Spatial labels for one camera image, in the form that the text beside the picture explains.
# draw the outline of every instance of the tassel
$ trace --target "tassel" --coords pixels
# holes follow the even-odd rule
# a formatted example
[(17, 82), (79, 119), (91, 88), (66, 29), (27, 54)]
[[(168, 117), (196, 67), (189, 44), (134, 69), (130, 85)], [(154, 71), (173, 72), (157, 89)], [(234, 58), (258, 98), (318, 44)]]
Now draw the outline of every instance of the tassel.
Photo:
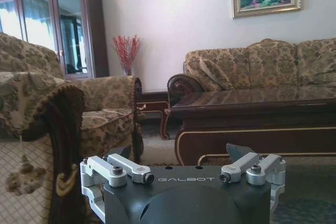
[(15, 195), (31, 194), (43, 184), (46, 170), (34, 167), (24, 154), (22, 136), (20, 136), (21, 160), (18, 171), (10, 173), (6, 178), (5, 186), (8, 192)]

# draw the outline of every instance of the screw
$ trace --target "screw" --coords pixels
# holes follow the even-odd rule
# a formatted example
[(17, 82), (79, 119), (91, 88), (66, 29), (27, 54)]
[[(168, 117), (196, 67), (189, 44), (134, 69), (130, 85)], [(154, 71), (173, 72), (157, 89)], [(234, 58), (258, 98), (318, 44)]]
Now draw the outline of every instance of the screw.
[(251, 166), (251, 170), (254, 173), (261, 173), (261, 167), (260, 167), (260, 165), (253, 165), (253, 166)]
[(122, 174), (122, 167), (120, 167), (120, 166), (114, 166), (112, 172), (115, 175), (120, 175), (120, 174)]
[(224, 184), (227, 184), (231, 181), (231, 176), (229, 173), (222, 173), (219, 176), (219, 180), (223, 182)]
[(154, 175), (151, 173), (147, 173), (144, 177), (145, 184), (151, 184), (154, 181)]

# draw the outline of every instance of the glass cabinet door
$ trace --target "glass cabinet door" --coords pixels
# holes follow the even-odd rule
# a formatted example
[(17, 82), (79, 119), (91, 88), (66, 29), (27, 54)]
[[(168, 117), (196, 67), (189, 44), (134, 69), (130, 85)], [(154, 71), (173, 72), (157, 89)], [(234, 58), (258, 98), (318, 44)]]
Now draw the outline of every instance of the glass cabinet door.
[(0, 0), (0, 32), (22, 39), (16, 0)]
[(64, 72), (68, 78), (91, 76), (87, 49), (87, 29), (82, 0), (56, 0), (58, 41)]
[(24, 39), (57, 51), (52, 0), (19, 0)]

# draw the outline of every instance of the decorative red twigs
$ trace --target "decorative red twigs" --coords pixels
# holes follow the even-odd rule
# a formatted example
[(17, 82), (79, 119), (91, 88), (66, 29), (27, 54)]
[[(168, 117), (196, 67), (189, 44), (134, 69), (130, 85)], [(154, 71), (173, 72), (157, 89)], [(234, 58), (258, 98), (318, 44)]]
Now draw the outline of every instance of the decorative red twigs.
[(118, 36), (113, 38), (112, 47), (117, 52), (124, 71), (130, 73), (132, 63), (141, 48), (141, 39), (136, 35), (133, 38)]

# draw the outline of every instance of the logo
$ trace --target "logo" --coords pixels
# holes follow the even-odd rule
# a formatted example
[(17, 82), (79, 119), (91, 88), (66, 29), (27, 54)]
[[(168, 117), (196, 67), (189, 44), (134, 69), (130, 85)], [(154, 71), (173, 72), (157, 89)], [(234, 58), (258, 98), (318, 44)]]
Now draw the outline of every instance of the logo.
[(158, 178), (158, 181), (160, 182), (169, 182), (169, 181), (175, 181), (175, 182), (195, 182), (195, 181), (213, 181), (215, 178)]

